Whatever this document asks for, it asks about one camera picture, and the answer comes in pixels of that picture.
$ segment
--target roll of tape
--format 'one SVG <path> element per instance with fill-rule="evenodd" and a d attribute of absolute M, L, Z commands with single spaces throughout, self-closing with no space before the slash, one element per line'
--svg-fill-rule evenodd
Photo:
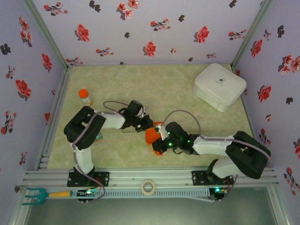
<path fill-rule="evenodd" d="M 150 184 L 152 186 L 152 190 L 151 191 L 146 191 L 145 190 L 146 184 Z M 155 192 L 155 183 L 153 181 L 151 181 L 151 180 L 145 180 L 142 183 L 141 190 L 142 190 L 142 193 L 144 195 L 152 195 Z"/>

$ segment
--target small bottle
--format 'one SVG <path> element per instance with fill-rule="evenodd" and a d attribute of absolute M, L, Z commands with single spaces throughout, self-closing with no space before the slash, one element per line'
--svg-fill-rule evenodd
<path fill-rule="evenodd" d="M 84 105 L 92 105 L 92 99 L 89 97 L 89 93 L 86 89 L 81 89 L 78 92 L 79 97 L 81 98 L 81 100 L 83 101 Z"/>

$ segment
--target white box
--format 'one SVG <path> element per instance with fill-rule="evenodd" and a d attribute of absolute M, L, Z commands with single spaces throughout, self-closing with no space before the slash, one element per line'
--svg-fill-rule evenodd
<path fill-rule="evenodd" d="M 217 63 L 195 79 L 193 93 L 220 112 L 225 112 L 242 94 L 246 81 Z"/>

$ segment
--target floral wallpaper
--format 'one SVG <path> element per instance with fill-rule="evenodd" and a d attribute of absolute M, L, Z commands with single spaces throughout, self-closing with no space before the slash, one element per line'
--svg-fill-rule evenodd
<path fill-rule="evenodd" d="M 33 1 L 69 65 L 232 63 L 262 3 Z"/>
<path fill-rule="evenodd" d="M 5 8 L 5 32 L 0 34 L 0 224 L 8 224 L 18 184 L 26 170 L 35 169 L 63 68 L 22 1 L 2 0 L 0 8 Z M 65 16 L 60 6 L 49 8 L 49 15 Z"/>
<path fill-rule="evenodd" d="M 297 0 L 273 1 L 236 66 L 247 82 L 242 96 L 255 137 L 272 152 L 291 224 L 300 224 L 300 24 L 292 23 L 299 10 Z"/>

